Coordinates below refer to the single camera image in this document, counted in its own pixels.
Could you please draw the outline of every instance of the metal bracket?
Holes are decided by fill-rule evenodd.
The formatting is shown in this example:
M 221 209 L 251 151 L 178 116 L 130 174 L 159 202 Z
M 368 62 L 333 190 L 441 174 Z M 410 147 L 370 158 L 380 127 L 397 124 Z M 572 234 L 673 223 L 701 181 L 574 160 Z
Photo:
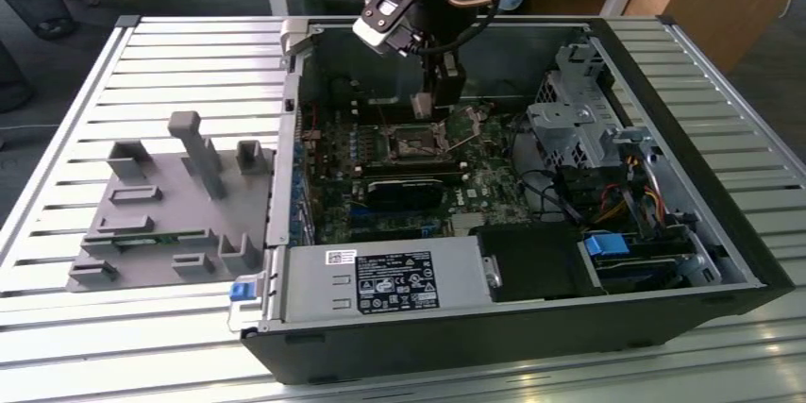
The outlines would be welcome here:
M 309 21 L 304 18 L 286 19 L 281 27 L 281 49 L 285 56 L 297 56 L 312 46 Z

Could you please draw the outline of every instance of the warning label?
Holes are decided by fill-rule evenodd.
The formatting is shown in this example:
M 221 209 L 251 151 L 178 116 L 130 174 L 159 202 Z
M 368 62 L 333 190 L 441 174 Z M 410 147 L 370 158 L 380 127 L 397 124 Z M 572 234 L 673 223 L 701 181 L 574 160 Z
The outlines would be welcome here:
M 440 307 L 432 252 L 356 257 L 356 275 L 365 315 Z

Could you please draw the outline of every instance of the motherboard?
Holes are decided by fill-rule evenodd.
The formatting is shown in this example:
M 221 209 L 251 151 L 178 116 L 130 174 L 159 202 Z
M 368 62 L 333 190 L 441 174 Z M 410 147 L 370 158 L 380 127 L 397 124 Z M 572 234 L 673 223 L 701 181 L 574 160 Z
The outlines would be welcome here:
M 509 158 L 516 115 L 480 100 L 433 122 L 402 123 L 400 111 L 390 100 L 362 99 L 306 115 L 316 243 L 466 236 L 530 222 Z

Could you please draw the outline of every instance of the circuit board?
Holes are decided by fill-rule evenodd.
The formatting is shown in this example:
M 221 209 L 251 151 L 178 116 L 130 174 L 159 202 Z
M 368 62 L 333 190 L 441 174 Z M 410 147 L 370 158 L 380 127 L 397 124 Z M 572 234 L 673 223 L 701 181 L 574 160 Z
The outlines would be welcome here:
M 504 150 L 512 116 L 489 111 L 485 104 L 460 104 L 440 123 L 400 125 L 358 125 L 350 112 L 338 111 L 310 131 L 306 167 L 317 243 L 462 236 L 481 225 L 530 221 Z M 370 171 L 396 164 L 410 172 L 429 169 L 406 180 L 437 184 L 444 177 L 434 206 L 384 211 L 369 206 L 373 183 L 389 179 Z M 458 170 L 446 170 L 449 176 L 440 172 L 452 166 Z

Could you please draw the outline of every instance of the gray plastic block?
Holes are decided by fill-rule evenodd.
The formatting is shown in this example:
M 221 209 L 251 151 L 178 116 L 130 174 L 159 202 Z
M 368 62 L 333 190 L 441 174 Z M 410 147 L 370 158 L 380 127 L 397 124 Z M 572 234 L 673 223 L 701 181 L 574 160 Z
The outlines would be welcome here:
M 119 188 L 110 194 L 110 202 L 123 203 L 157 202 L 163 199 L 163 192 L 157 186 L 130 186 Z
M 169 120 L 169 132 L 179 139 L 189 150 L 193 171 L 202 177 L 202 183 L 211 198 L 225 198 L 226 191 L 219 177 L 221 158 L 215 153 L 213 141 L 199 135 L 202 119 L 195 111 L 174 112 Z
M 151 156 L 141 141 L 115 142 L 106 161 L 122 181 L 146 182 L 142 164 L 151 161 Z
M 154 230 L 154 220 L 149 216 L 102 217 L 97 225 L 99 233 L 131 233 Z
M 134 167 L 125 166 L 123 178 L 117 173 L 110 179 L 71 271 L 71 292 L 234 280 L 262 267 L 274 152 L 247 141 L 238 150 L 215 153 L 198 136 L 198 115 L 181 113 L 171 133 L 207 164 L 197 165 L 185 153 L 150 156 L 139 143 L 115 145 L 111 159 L 131 159 L 143 178 L 133 178 Z M 210 195 L 202 167 L 221 181 L 221 198 Z M 206 258 L 194 265 L 189 257 L 198 254 Z M 114 278 L 86 276 L 99 262 L 115 270 Z
M 241 236 L 238 248 L 233 246 L 230 239 L 222 236 L 218 243 L 218 257 L 231 273 L 246 274 L 258 268 L 262 251 L 255 248 L 246 234 Z
M 235 158 L 242 175 L 269 174 L 269 162 L 266 161 L 266 157 L 263 157 L 261 142 L 241 141 L 235 150 Z
M 171 268 L 179 276 L 189 278 L 207 276 L 215 272 L 215 266 L 205 252 L 175 255 Z
M 87 260 L 85 263 L 74 263 L 71 277 L 83 285 L 107 284 L 118 277 L 118 270 L 105 260 Z

